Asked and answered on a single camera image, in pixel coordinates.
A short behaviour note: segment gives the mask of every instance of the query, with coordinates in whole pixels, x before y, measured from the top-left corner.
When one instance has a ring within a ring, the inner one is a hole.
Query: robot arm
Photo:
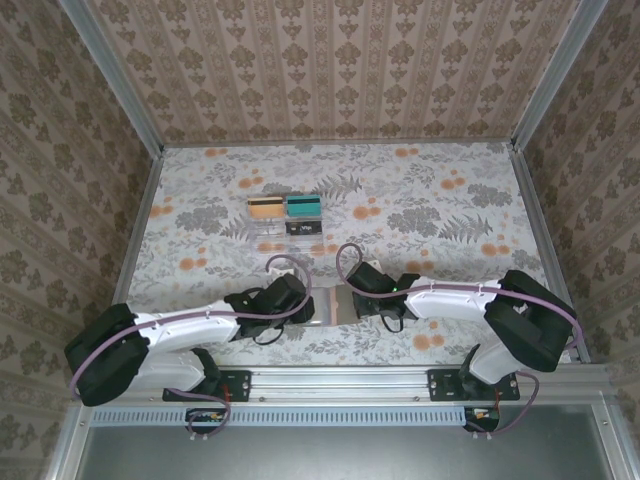
[[[220,371],[198,345],[256,338],[267,329],[304,323],[314,314],[313,298],[295,314],[255,320],[243,314],[275,315],[299,306],[306,296],[302,282],[291,274],[277,278],[267,288],[227,295],[206,307],[171,313],[132,313],[126,304],[109,307],[65,348],[75,373],[104,342],[125,329],[137,331],[110,345],[95,358],[78,380],[87,406],[102,405],[125,391],[174,388],[213,395]],[[209,312],[230,312],[214,316]],[[185,317],[180,321],[162,320]]]
[[[401,325],[405,319],[430,317],[487,322],[494,338],[474,347],[458,372],[460,388],[469,399],[478,398],[478,392],[487,389],[493,392],[493,385],[523,367],[554,371],[571,334],[571,325],[557,312],[535,302],[497,295],[495,289],[543,299],[575,316],[569,306],[519,271],[509,271],[503,279],[483,284],[443,284],[416,274],[404,274],[396,282],[372,264],[362,262],[347,280],[363,294],[387,294],[385,298],[372,298],[354,292],[359,317],[379,314],[383,320],[398,319]],[[408,295],[399,292],[415,287],[424,289]],[[312,298],[301,306],[305,298],[302,282],[285,274],[265,289],[230,294],[206,307],[181,312],[132,313],[126,304],[113,305],[69,343],[65,356],[74,374],[86,368],[77,388],[87,406],[109,402],[127,390],[173,388],[214,395],[221,373],[208,351],[197,346],[255,339],[270,328],[282,330],[286,324],[306,323],[315,308]],[[286,314],[296,307],[300,310],[277,319],[243,317]],[[94,352],[125,330],[131,333],[110,343],[86,366]]]
[[[558,312],[530,301],[489,293],[499,289],[541,299],[575,317],[571,307],[521,271],[510,270],[504,278],[485,283],[440,282],[416,274],[403,274],[395,282],[372,264],[362,262],[347,279],[356,288],[373,294],[424,287],[392,298],[371,298],[354,292],[354,305],[361,317],[379,314],[383,320],[386,317],[401,322],[448,317],[488,323],[495,335],[469,352],[459,372],[462,387],[471,397],[474,391],[495,385],[525,367],[555,371],[572,333],[571,324]]]

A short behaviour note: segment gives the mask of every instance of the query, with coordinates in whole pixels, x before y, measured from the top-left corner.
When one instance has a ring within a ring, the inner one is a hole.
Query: cable
[[[345,243],[344,245],[342,245],[338,249],[338,252],[336,253],[336,270],[338,271],[338,276],[340,277],[340,280],[342,280],[344,282],[344,284],[347,287],[349,287],[352,291],[356,292],[359,295],[362,295],[363,297],[369,297],[369,298],[393,298],[393,297],[399,297],[399,296],[402,296],[402,295],[407,295],[409,293],[423,292],[425,290],[458,290],[458,291],[461,291],[461,292],[477,292],[478,291],[478,287],[475,286],[475,285],[458,285],[458,284],[451,284],[451,283],[436,283],[436,284],[433,284],[433,285],[421,285],[419,287],[407,288],[405,290],[398,290],[396,292],[391,292],[391,293],[369,293],[369,292],[365,292],[364,290],[360,290],[359,288],[357,288],[357,287],[353,286],[351,283],[349,283],[349,280],[347,279],[347,277],[345,276],[344,272],[342,271],[342,266],[340,265],[340,255],[342,254],[342,252],[344,252],[344,250],[346,248],[349,248],[349,247],[355,248],[356,251],[358,252],[358,263],[357,263],[357,265],[360,265],[362,263],[362,258],[363,257],[362,257],[362,250],[360,249],[360,247],[358,245],[356,245],[355,243]],[[495,293],[496,295],[502,295],[502,296],[505,296],[505,297],[516,298],[518,300],[524,300],[525,302],[529,302],[529,303],[535,303],[537,305],[545,307],[548,310],[551,310],[552,312],[557,313],[558,315],[562,316],[575,329],[574,339],[565,346],[565,350],[569,350],[569,349],[575,347],[583,338],[582,327],[578,323],[578,320],[573,318],[569,313],[565,312],[562,308],[558,307],[557,305],[554,305],[553,303],[547,302],[546,300],[542,300],[541,298],[533,297],[531,295],[526,295],[524,293],[518,293],[518,292],[511,292],[509,290],[503,290],[501,288],[482,287],[482,291],[485,292],[485,293]]]
[[[500,391],[496,388],[496,403],[493,405],[498,415],[500,415]]]
[[[216,428],[214,428],[211,432],[207,433],[207,436],[213,436],[219,434],[222,430],[224,430],[229,423],[229,419],[231,418],[231,404],[227,400],[223,400],[220,397],[214,397],[213,395],[203,395],[201,393],[189,393],[183,392],[182,390],[178,390],[177,388],[167,388],[168,391],[175,395],[179,395],[185,398],[196,398],[198,400],[209,400],[211,402],[221,403],[224,406],[225,414],[222,422]],[[197,435],[196,432],[193,431],[193,421],[203,415],[204,412],[202,410],[195,412],[193,415],[189,417],[189,422],[187,423],[187,430],[189,433],[193,435]]]
[[[540,391],[540,380],[538,380],[538,377],[536,377],[534,374],[529,372],[516,372],[516,375],[520,375],[521,377],[531,378],[535,383],[533,387],[533,393],[529,397],[529,400],[527,400],[527,403],[522,408],[522,410],[520,410],[520,413],[518,414],[518,416],[506,427],[499,428],[497,430],[494,430],[493,432],[486,432],[482,427],[480,427],[478,424],[474,422],[467,421],[468,425],[471,425],[473,428],[478,430],[479,433],[484,433],[487,437],[492,437],[494,435],[501,435],[503,433],[507,433],[509,430],[514,428],[520,422],[520,420],[522,420],[522,417],[524,417],[527,414],[527,412],[531,408],[531,405],[533,405],[533,402],[538,396],[538,392]]]
[[[385,320],[384,315],[380,315],[380,318],[382,319],[382,324],[384,325],[384,328],[386,328],[389,332],[400,333],[402,330],[404,330],[404,318],[400,318],[400,328],[398,328],[398,330],[391,329],[389,324],[387,324],[387,321]]]
[[[132,333],[138,332],[138,331],[143,330],[145,328],[158,327],[158,326],[166,325],[168,323],[179,322],[181,320],[188,320],[188,319],[191,319],[191,318],[198,318],[198,317],[202,317],[204,314],[208,314],[208,315],[210,315],[212,317],[238,317],[238,316],[241,315],[242,318],[251,318],[251,319],[255,319],[255,320],[278,320],[280,318],[289,317],[290,315],[293,315],[293,314],[299,312],[300,310],[302,310],[304,308],[304,306],[306,305],[306,303],[311,298],[311,273],[302,264],[302,262],[300,262],[296,258],[292,257],[291,255],[286,255],[286,254],[274,255],[273,257],[271,257],[267,261],[267,265],[265,266],[265,270],[268,272],[269,271],[269,266],[271,265],[271,262],[273,262],[274,260],[277,260],[279,258],[283,258],[283,259],[289,260],[290,262],[295,263],[298,266],[298,268],[300,268],[300,270],[302,270],[304,272],[305,276],[307,277],[306,292],[305,292],[306,295],[305,295],[304,299],[302,300],[302,302],[300,302],[300,305],[298,305],[297,307],[295,307],[295,308],[293,308],[291,310],[288,310],[286,312],[274,313],[273,315],[263,315],[263,314],[260,314],[260,313],[239,313],[239,312],[229,312],[229,311],[199,310],[199,311],[196,311],[196,312],[189,312],[189,313],[181,313],[181,314],[177,314],[177,315],[170,315],[170,316],[165,317],[165,318],[159,318],[157,320],[150,320],[148,322],[144,322],[144,323],[141,323],[141,324],[138,324],[138,325],[132,325],[131,327],[125,328],[124,330],[121,330],[120,332],[116,333],[112,337],[110,337],[107,340],[105,340],[98,348],[96,348],[93,352],[91,352],[91,354],[85,359],[84,362],[82,362],[82,364],[78,367],[76,372],[73,374],[73,377],[71,378],[71,382],[69,383],[69,389],[71,390],[71,395],[73,396],[73,398],[80,399],[80,395],[78,395],[78,392],[76,392],[76,386],[78,385],[78,380],[80,380],[80,377],[87,370],[87,368],[89,368],[89,365],[91,365],[91,363],[96,358],[98,358],[98,356],[102,352],[104,352],[107,348],[109,348],[111,345],[113,345],[117,341],[122,340],[127,335],[130,335]]]
[[[280,340],[280,337],[284,333],[284,325],[282,325],[277,330],[280,330],[280,333],[278,334],[278,336],[276,338],[273,338],[273,339],[271,339],[271,340],[269,340],[267,342],[259,342],[259,341],[256,340],[256,338],[258,338],[258,337],[253,337],[253,341],[255,342],[256,345],[260,345],[261,347],[266,347],[267,345],[271,345],[272,343],[276,343],[278,340]]]

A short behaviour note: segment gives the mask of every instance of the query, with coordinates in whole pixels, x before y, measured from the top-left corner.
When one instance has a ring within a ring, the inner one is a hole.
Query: floral tablecloth
[[[318,286],[339,283],[334,255],[344,242],[361,245],[365,259],[376,257],[394,277],[480,281],[518,268],[544,282],[505,144],[181,148],[164,153],[130,306],[192,308],[266,286],[268,256],[250,246],[246,199],[288,191],[323,197],[324,247],[300,255]],[[490,334],[482,323],[435,318],[393,335],[367,320],[289,327],[270,346],[209,348],[221,365],[460,363]]]

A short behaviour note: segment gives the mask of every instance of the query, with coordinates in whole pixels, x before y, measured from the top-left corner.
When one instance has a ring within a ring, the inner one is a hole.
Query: ventilation grille
[[[185,426],[185,407],[96,408],[92,427]],[[463,407],[234,407],[229,425],[242,427],[385,427],[464,425]],[[194,422],[194,426],[211,425]]]

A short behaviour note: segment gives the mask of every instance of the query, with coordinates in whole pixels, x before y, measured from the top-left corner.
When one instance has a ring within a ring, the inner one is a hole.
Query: floral wallpaper
[[[481,281],[517,268],[544,282],[504,143],[175,148],[164,153],[129,305],[174,311],[266,286],[264,264],[285,246],[265,241],[256,253],[246,199],[291,191],[322,196],[324,241],[295,253],[316,286],[341,283],[335,253],[345,242],[395,278]],[[483,322],[451,318],[407,321],[393,335],[372,319],[210,348],[222,365],[456,364],[489,335]]]
[[[56,1],[0,1],[0,58],[0,478],[26,480],[66,411],[62,349],[110,303],[149,158]]]
[[[525,155],[591,354],[610,364],[636,440],[639,135],[640,3],[610,0]]]
[[[89,0],[165,144],[507,138],[579,0]]]

